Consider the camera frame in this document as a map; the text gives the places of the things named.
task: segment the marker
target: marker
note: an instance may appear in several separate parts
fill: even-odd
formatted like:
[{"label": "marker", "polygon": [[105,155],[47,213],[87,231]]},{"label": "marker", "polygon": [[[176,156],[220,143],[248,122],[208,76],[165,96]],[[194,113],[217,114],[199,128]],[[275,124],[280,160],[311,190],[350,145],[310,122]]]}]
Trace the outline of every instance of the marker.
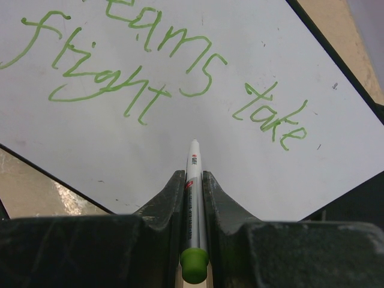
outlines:
[{"label": "marker", "polygon": [[183,252],[180,255],[182,277],[190,284],[199,284],[206,279],[209,262],[205,230],[203,201],[203,170],[200,145],[194,139],[190,146],[185,175],[185,227]]}]

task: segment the tan floor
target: tan floor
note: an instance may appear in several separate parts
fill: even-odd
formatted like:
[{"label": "tan floor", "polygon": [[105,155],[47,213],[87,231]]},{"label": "tan floor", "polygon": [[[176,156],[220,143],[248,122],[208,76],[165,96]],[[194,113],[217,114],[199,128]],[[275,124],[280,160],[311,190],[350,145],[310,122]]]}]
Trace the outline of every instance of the tan floor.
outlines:
[{"label": "tan floor", "polygon": [[[384,95],[346,0],[299,0],[364,88],[377,103]],[[0,150],[0,199],[11,218],[104,214],[89,202]]]}]

